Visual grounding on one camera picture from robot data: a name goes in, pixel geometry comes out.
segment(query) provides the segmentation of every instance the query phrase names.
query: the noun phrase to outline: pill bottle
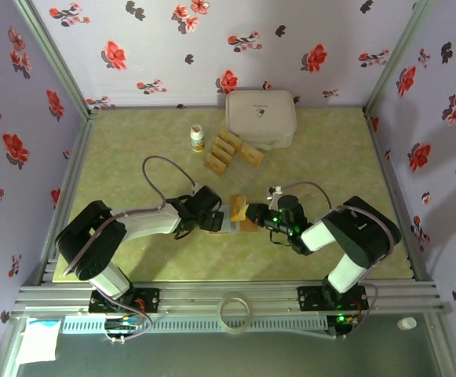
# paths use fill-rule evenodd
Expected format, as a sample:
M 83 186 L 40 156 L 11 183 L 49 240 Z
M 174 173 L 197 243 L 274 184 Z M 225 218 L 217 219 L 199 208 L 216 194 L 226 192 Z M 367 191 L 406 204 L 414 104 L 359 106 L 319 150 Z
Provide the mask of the pill bottle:
M 195 124 L 191 127 L 191 145 L 193 150 L 199 152 L 205 148 L 205 142 L 203 141 L 203 128 L 199 124 Z
M 410 330 L 416 327 L 416 320 L 413 317 L 405 317 L 397 322 L 400 330 Z

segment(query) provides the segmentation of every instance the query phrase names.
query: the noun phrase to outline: gray floor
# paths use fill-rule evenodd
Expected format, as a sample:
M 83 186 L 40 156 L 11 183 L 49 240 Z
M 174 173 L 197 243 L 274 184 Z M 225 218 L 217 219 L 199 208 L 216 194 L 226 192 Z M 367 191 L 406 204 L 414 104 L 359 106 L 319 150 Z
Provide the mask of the gray floor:
M 346 341 L 294 334 L 143 335 L 112 345 L 100 335 L 60 335 L 57 360 L 27 364 L 21 377 L 434 377 L 423 319 L 401 331 L 400 316 L 372 316 Z

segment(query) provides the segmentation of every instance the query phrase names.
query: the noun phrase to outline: white paper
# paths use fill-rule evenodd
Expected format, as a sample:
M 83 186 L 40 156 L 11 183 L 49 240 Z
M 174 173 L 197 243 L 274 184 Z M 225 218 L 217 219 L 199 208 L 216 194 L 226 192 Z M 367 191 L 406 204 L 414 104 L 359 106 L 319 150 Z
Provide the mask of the white paper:
M 18 364 L 38 361 L 54 361 L 61 320 L 27 319 L 20 351 L 16 357 Z

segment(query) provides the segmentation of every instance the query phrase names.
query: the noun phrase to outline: green table surface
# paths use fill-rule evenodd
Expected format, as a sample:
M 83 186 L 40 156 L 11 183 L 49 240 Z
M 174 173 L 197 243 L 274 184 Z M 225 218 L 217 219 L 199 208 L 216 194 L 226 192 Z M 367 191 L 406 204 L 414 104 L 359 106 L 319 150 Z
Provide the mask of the green table surface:
M 200 124 L 206 149 L 194 152 L 189 129 Z M 262 151 L 258 169 L 237 157 L 218 177 L 203 163 L 219 129 L 225 125 L 223 108 L 103 110 L 93 136 L 71 211 L 73 219 L 88 203 L 102 199 L 111 208 L 159 204 L 158 195 L 141 172 L 145 157 L 160 155 L 181 165 L 198 183 L 215 190 L 225 203 L 246 194 L 251 202 L 266 202 L 270 185 L 309 180 L 321 185 L 333 204 L 357 195 L 388 218 L 395 214 L 378 158 L 360 108 L 297 110 L 297 132 L 289 148 Z M 166 197 L 191 193 L 178 170 L 161 160 L 148 163 L 150 179 Z M 300 198 L 309 221 L 327 212 L 322 194 L 302 185 L 286 193 Z M 269 241 L 269 232 L 209 234 L 195 230 L 182 240 L 159 234 L 123 243 L 112 261 L 132 281 L 182 280 L 319 280 L 344 254 L 332 243 L 309 256 Z M 76 281 L 61 276 L 66 267 L 59 258 L 53 281 Z M 394 253 L 370 274 L 371 279 L 412 277 L 407 253 L 400 243 Z

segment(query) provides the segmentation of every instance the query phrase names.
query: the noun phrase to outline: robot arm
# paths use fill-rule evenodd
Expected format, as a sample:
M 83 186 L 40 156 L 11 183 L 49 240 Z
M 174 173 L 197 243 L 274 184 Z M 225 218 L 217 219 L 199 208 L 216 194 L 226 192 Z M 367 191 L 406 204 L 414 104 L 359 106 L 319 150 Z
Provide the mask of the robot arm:
M 158 233 L 175 233 L 178 240 L 194 228 L 217 232 L 224 214 L 215 209 L 221 198 L 203 186 L 193 196 L 167 199 L 161 209 L 123 215 L 106 225 L 86 251 L 80 251 L 93 233 L 113 218 L 111 208 L 101 200 L 90 203 L 57 236 L 57 249 L 72 265 L 71 271 L 80 280 L 88 280 L 107 296 L 128 304 L 133 301 L 133 286 L 123 272 L 111 263 L 122 242 Z
M 269 206 L 250 204 L 246 216 L 268 229 L 271 241 L 274 232 L 281 232 L 298 254 L 310 255 L 332 242 L 345 251 L 323 280 L 323 299 L 332 307 L 347 301 L 348 292 L 401 240 L 396 225 L 358 196 L 312 224 L 297 197 L 283 195 L 279 188 L 270 189 L 270 194 L 273 201 Z

